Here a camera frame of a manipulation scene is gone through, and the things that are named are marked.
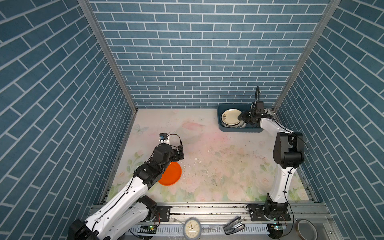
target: clock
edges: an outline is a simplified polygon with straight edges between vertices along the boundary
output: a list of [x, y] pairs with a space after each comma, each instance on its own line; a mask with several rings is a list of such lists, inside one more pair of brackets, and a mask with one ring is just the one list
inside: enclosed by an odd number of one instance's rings
[[187, 240], [198, 240], [201, 236], [201, 224], [195, 218], [188, 219], [183, 228], [184, 237]]

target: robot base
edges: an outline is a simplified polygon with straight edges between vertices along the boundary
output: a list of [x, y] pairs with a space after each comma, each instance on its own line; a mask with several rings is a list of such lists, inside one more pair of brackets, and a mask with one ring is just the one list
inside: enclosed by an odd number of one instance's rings
[[278, 204], [273, 202], [269, 194], [264, 205], [248, 204], [247, 210], [250, 212], [251, 220], [253, 222], [258, 221], [290, 221], [291, 217], [288, 212], [288, 203]]

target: blue brick wall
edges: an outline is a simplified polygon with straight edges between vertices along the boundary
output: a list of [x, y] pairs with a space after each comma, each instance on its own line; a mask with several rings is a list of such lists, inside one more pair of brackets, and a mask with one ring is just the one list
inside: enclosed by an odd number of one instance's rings
[[345, 239], [383, 239], [384, 1], [342, 0], [278, 109]]
[[91, 0], [139, 108], [271, 107], [328, 0]]
[[130, 115], [76, 0], [0, 1], [0, 239], [84, 219]]

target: orange plate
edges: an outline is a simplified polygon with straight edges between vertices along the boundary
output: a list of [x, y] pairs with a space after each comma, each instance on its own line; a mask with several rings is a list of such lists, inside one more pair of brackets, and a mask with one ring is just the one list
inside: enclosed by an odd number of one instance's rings
[[177, 162], [171, 162], [161, 176], [159, 183], [164, 186], [171, 186], [175, 184], [181, 177], [181, 167]]

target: black stapler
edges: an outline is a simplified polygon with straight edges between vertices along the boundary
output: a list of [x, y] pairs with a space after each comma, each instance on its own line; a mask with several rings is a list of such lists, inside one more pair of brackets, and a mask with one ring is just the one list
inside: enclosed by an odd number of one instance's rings
[[237, 233], [245, 228], [245, 225], [241, 222], [241, 217], [237, 217], [230, 222], [227, 226], [223, 227], [226, 235]]

